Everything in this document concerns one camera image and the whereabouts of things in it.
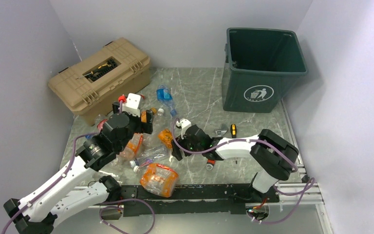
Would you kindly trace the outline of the crushed clear blue label bottle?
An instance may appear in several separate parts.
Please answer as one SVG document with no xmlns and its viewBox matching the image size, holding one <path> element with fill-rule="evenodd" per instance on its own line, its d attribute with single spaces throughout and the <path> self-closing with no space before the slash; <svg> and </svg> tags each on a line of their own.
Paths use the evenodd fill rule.
<svg viewBox="0 0 374 234">
<path fill-rule="evenodd" d="M 157 146 L 151 149 L 145 150 L 140 157 L 131 160 L 130 166 L 132 167 L 132 170 L 136 172 L 139 168 L 147 166 L 151 163 L 154 163 L 156 161 L 165 159 L 170 156 L 170 150 L 164 146 Z"/>
</svg>

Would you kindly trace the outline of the small orange bottle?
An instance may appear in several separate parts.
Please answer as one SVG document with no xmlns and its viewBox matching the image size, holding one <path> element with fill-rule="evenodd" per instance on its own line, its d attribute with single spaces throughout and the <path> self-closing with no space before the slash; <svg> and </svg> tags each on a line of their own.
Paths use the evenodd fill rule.
<svg viewBox="0 0 374 234">
<path fill-rule="evenodd" d="M 164 146 L 166 146 L 168 149 L 172 149 L 171 141 L 173 140 L 173 137 L 169 129 L 164 129 L 160 131 L 158 134 L 158 138 L 163 143 Z"/>
</svg>

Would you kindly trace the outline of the crushed orange label jug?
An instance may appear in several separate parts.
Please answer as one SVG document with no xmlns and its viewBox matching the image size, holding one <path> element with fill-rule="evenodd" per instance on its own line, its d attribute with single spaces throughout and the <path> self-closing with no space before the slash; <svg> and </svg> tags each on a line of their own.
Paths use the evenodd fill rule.
<svg viewBox="0 0 374 234">
<path fill-rule="evenodd" d="M 170 167 L 151 163 L 139 169 L 139 182 L 149 193 L 160 197 L 171 197 L 179 175 Z"/>
</svg>

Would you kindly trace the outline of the blue tinted water bottle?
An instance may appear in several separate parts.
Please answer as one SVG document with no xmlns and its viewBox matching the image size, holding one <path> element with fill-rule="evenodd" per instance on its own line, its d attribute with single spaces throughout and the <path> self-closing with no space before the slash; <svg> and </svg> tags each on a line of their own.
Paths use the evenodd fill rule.
<svg viewBox="0 0 374 234">
<path fill-rule="evenodd" d="M 169 108 L 172 117 L 177 116 L 175 103 L 170 90 L 165 85 L 159 85 L 156 90 L 157 100 Z"/>
</svg>

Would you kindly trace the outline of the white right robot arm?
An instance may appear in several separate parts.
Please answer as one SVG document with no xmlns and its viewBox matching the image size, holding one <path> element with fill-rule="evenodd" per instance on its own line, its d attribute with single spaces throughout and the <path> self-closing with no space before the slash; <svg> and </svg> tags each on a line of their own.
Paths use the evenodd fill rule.
<svg viewBox="0 0 374 234">
<path fill-rule="evenodd" d="M 261 202 L 278 181 L 286 181 L 298 167 L 299 150 L 273 131 L 263 129 L 259 134 L 244 138 L 210 137 L 197 125 L 181 128 L 179 136 L 173 136 L 173 156 L 202 155 L 207 160 L 252 158 L 260 166 L 250 184 L 249 197 Z"/>
</svg>

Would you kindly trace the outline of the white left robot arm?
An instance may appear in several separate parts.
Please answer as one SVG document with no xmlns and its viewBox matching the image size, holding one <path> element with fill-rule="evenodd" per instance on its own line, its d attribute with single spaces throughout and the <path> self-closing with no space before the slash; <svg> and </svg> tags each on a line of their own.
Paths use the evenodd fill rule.
<svg viewBox="0 0 374 234">
<path fill-rule="evenodd" d="M 14 224 L 20 234 L 49 234 L 63 220 L 89 206 L 118 203 L 122 189 L 111 175 L 101 177 L 80 194 L 67 194 L 85 177 L 115 160 L 134 134 L 151 134 L 154 115 L 152 110 L 141 112 L 138 104 L 115 102 L 113 114 L 102 129 L 89 133 L 90 139 L 78 149 L 73 148 L 66 166 L 29 195 L 4 203 L 10 220 L 2 233 Z"/>
</svg>

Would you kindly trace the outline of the dark green trash bin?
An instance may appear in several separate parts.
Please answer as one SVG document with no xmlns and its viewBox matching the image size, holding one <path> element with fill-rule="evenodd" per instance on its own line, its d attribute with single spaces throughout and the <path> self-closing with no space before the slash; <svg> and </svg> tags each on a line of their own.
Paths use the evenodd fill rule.
<svg viewBox="0 0 374 234">
<path fill-rule="evenodd" d="M 223 109 L 270 113 L 308 68 L 293 31 L 228 28 L 222 76 Z"/>
</svg>

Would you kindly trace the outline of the clear white cap bottle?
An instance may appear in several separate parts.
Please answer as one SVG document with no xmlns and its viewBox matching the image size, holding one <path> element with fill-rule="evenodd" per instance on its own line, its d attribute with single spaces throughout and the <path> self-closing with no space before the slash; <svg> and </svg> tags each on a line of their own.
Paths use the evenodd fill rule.
<svg viewBox="0 0 374 234">
<path fill-rule="evenodd" d="M 165 110 L 163 108 L 159 108 L 156 113 L 156 120 L 158 122 L 162 121 L 165 118 Z"/>
</svg>

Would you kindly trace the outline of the orange juice bottle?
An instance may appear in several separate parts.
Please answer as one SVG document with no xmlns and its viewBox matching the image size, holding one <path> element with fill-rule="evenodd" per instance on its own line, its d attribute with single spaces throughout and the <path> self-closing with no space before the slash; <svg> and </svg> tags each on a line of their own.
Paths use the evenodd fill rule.
<svg viewBox="0 0 374 234">
<path fill-rule="evenodd" d="M 153 115 L 157 114 L 157 109 L 156 108 L 152 107 L 152 108 L 150 108 L 150 110 L 152 111 Z"/>
</svg>

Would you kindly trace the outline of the red label clear bottle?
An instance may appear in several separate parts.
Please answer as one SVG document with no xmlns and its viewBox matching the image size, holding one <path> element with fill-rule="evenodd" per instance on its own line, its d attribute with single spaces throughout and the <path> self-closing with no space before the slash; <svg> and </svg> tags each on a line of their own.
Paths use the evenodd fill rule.
<svg viewBox="0 0 374 234">
<path fill-rule="evenodd" d="M 108 120 L 107 116 L 104 114 L 98 114 L 95 119 L 94 123 L 99 131 L 102 130 L 103 124 Z"/>
</svg>

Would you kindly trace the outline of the large orange label bottle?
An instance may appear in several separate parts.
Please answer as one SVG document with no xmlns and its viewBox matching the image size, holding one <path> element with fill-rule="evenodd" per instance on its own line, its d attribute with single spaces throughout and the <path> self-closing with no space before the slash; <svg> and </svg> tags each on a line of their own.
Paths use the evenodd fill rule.
<svg viewBox="0 0 374 234">
<path fill-rule="evenodd" d="M 135 159 L 140 147 L 142 146 L 143 140 L 143 134 L 134 134 L 132 139 L 124 148 L 124 151 L 119 154 L 119 157 L 126 161 Z"/>
</svg>

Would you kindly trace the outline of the tan plastic toolbox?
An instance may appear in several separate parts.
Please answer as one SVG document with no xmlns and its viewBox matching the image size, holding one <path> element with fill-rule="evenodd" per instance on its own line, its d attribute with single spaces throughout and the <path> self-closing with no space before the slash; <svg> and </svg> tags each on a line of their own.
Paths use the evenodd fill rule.
<svg viewBox="0 0 374 234">
<path fill-rule="evenodd" d="M 150 65 L 145 52 L 119 38 L 60 71 L 48 86 L 74 115 L 93 125 L 98 114 L 112 111 L 120 95 L 137 93 L 150 83 Z"/>
</svg>

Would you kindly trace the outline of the yellow black screwdriver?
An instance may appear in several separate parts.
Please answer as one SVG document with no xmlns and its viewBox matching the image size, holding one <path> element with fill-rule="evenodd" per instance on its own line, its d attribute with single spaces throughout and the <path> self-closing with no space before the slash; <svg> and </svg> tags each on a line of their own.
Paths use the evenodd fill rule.
<svg viewBox="0 0 374 234">
<path fill-rule="evenodd" d="M 235 124 L 231 124 L 230 134 L 232 138 L 237 138 L 237 126 Z"/>
</svg>

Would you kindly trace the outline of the red handled adjustable wrench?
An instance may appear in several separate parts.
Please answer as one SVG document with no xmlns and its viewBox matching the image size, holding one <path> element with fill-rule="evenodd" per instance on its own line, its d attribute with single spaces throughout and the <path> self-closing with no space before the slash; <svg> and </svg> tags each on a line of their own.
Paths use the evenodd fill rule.
<svg viewBox="0 0 374 234">
<path fill-rule="evenodd" d="M 215 130 L 215 137 L 223 137 L 227 131 L 229 130 L 229 127 L 226 124 L 221 124 L 218 129 Z M 208 171 L 211 171 L 214 168 L 216 161 L 215 160 L 207 160 L 206 163 L 206 169 Z"/>
</svg>

